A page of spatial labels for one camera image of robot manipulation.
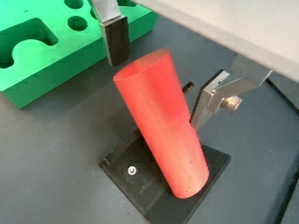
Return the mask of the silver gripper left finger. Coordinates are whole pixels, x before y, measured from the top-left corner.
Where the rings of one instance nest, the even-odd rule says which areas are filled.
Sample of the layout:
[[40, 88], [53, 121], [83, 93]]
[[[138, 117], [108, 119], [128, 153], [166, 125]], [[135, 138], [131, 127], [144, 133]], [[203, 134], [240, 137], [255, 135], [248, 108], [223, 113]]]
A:
[[122, 15], [118, 0], [88, 0], [99, 21], [106, 42], [107, 59], [112, 67], [122, 64], [130, 56], [128, 21]]

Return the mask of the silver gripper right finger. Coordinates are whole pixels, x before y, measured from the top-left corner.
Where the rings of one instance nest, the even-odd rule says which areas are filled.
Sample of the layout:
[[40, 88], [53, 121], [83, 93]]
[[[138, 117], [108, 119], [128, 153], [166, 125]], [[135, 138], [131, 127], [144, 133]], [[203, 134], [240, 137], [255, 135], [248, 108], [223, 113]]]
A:
[[239, 108], [239, 96], [258, 88], [272, 70], [238, 55], [231, 73], [219, 70], [200, 88], [191, 113], [191, 126], [199, 129], [220, 109], [234, 112]]

